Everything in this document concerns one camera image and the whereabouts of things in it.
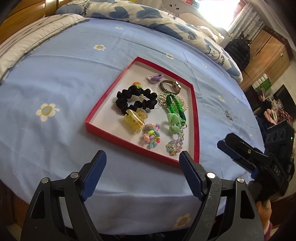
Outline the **person's right hand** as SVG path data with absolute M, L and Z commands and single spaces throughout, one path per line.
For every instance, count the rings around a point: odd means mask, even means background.
M 267 200 L 266 204 L 263 205 L 261 201 L 256 203 L 256 208 L 261 220 L 262 228 L 263 230 L 267 229 L 269 227 L 269 220 L 271 217 L 271 202 L 270 200 Z

